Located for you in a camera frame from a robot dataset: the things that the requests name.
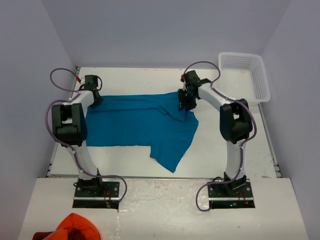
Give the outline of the blue t shirt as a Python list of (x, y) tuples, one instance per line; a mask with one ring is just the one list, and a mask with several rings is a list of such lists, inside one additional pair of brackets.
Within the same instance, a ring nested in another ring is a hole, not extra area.
[(149, 156), (174, 173), (192, 144), (199, 122), (179, 109), (177, 92), (104, 95), (88, 107), (86, 144), (89, 147), (148, 146)]

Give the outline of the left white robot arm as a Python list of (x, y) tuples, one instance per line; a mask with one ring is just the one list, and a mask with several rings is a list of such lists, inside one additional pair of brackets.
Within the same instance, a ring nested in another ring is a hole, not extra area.
[(51, 126), (54, 139), (68, 149), (78, 170), (77, 190), (97, 197), (103, 193), (104, 184), (100, 172), (90, 156), (86, 139), (88, 128), (86, 112), (103, 102), (100, 95), (102, 79), (97, 75), (85, 75), (84, 84), (75, 91), (69, 101), (51, 107)]

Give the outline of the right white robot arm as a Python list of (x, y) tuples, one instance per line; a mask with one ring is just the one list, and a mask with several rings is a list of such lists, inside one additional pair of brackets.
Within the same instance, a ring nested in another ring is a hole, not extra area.
[(213, 87), (212, 82), (200, 79), (194, 70), (181, 76), (183, 88), (178, 90), (179, 110), (190, 111), (197, 106), (196, 100), (204, 100), (219, 112), (219, 131), (227, 144), (227, 165), (223, 181), (216, 189), (233, 197), (246, 184), (244, 149), (250, 132), (256, 124), (245, 99), (227, 97)]

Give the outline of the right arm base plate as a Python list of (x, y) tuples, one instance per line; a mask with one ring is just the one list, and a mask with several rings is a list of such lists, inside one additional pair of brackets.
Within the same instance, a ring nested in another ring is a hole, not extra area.
[(211, 209), (254, 209), (254, 195), (249, 180), (245, 185), (228, 190), (222, 184), (207, 187), (209, 207)]

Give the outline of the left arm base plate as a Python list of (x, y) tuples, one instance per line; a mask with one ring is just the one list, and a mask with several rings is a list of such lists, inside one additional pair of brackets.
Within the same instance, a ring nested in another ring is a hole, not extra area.
[(73, 184), (75, 192), (74, 209), (119, 209), (118, 181), (103, 181), (101, 178), (84, 181), (79, 179)]

